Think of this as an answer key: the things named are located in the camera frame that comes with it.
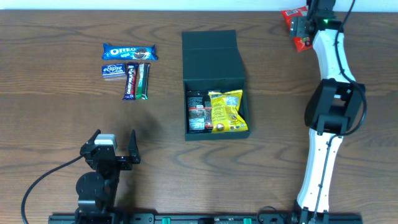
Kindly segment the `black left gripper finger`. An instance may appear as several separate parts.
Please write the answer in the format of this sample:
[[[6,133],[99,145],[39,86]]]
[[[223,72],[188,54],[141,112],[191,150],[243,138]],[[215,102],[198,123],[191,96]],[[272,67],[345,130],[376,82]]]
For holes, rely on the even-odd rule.
[[[134,129],[131,131],[127,150],[129,153],[129,159],[131,161],[131,164],[140,164],[141,157],[140,157],[139,150],[137,147],[136,132]]]
[[[89,138],[89,140],[87,140],[86,145],[90,146],[90,145],[95,145],[95,139],[97,138],[97,136],[101,133],[101,131],[99,129],[97,129],[95,131],[95,133],[92,135],[92,137]]]

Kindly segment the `red snack bag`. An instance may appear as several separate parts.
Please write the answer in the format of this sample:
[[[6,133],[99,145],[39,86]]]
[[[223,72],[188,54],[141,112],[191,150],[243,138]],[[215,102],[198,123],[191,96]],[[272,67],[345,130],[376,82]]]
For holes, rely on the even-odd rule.
[[[290,10],[282,10],[281,14],[284,17],[284,20],[288,26],[288,28],[291,28],[292,25],[292,18],[293,17],[299,17],[299,16],[306,16],[308,12],[308,7],[303,6],[299,7],[296,9],[290,9]],[[302,52],[304,50],[308,50],[312,48],[312,45],[310,44],[310,39],[308,37],[294,37],[293,38],[294,44],[296,46],[297,52]]]

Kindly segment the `black clear jerky bag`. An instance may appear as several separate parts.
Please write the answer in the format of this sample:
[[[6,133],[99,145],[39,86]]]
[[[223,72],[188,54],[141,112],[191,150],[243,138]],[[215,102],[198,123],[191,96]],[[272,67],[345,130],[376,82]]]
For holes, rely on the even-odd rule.
[[[209,90],[192,90],[186,93],[189,133],[211,133],[213,130],[209,92]]]

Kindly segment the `yellow snack bag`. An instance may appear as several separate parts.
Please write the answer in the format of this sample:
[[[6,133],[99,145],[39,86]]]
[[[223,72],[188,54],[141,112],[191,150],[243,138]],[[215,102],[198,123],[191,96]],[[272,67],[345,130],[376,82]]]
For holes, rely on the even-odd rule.
[[[210,91],[212,133],[233,133],[248,130],[245,120],[239,115],[243,91],[225,93]]]

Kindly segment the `dark green box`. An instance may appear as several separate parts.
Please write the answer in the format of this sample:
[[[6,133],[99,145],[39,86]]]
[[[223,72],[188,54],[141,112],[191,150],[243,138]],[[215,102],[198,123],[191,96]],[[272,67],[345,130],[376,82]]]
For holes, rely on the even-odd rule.
[[[189,91],[242,90],[239,115],[250,124],[246,71],[238,50],[235,30],[182,32],[183,96],[185,140],[246,139],[251,131],[235,133],[194,133],[189,130]]]

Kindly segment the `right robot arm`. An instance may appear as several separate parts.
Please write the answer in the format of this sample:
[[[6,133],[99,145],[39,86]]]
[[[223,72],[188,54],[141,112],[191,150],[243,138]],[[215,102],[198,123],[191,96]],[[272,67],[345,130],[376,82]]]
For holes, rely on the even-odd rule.
[[[352,75],[344,50],[344,25],[331,0],[307,1],[307,13],[290,22],[292,37],[308,38],[321,80],[305,109],[309,151],[303,184],[286,223],[362,223],[360,215],[329,212],[329,191],[343,138],[356,132],[367,112],[365,86]]]

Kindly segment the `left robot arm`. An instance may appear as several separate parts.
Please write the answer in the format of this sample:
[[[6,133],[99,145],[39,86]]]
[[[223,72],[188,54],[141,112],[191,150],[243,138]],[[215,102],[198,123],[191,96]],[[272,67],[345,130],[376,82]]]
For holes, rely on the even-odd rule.
[[[136,132],[131,131],[128,155],[117,156],[116,136],[102,134],[98,129],[82,145],[80,155],[92,171],[83,174],[76,183],[78,209],[75,223],[129,223],[130,215],[115,208],[120,172],[132,170],[141,158],[136,143]]]

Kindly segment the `blue Oreo cookie pack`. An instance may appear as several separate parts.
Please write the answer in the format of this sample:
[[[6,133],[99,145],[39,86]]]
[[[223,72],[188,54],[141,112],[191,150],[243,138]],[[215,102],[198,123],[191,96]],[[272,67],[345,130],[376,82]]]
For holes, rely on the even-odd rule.
[[[115,46],[103,44],[103,60],[158,60],[155,45],[142,46]]]

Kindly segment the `green white chocolate bar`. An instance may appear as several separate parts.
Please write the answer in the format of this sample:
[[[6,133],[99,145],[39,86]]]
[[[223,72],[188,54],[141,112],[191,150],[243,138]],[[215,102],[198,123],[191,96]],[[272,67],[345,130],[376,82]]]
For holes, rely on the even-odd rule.
[[[137,91],[136,91],[136,99],[148,99],[148,78],[149,78],[149,69],[150,63],[140,63],[139,64],[139,75],[138,75],[138,83],[137,83]]]

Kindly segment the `blue Eclipse mint box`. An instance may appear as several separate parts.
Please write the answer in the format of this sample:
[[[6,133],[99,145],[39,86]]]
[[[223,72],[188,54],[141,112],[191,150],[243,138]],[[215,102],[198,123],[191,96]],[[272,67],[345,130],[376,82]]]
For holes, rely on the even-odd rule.
[[[123,63],[103,65],[101,72],[103,78],[122,77],[126,74],[126,66]]]

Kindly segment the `purple Dairy Milk bar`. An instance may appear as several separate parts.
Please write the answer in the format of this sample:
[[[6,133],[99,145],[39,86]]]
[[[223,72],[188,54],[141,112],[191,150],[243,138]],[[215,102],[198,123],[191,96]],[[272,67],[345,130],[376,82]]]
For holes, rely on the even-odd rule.
[[[126,69],[126,86],[124,91],[123,100],[135,100],[136,99],[136,77],[138,63],[128,63]]]

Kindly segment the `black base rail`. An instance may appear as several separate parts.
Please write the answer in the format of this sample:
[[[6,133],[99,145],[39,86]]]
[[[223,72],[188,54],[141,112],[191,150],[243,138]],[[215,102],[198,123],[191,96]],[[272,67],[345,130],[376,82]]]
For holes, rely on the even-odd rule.
[[[358,215],[319,214],[315,220],[298,215],[285,217],[278,213],[260,215],[154,215],[152,213],[135,213],[130,215],[110,215],[96,217],[94,215],[51,215],[48,224],[76,223],[111,223],[111,224],[283,224],[283,223],[362,223]]]

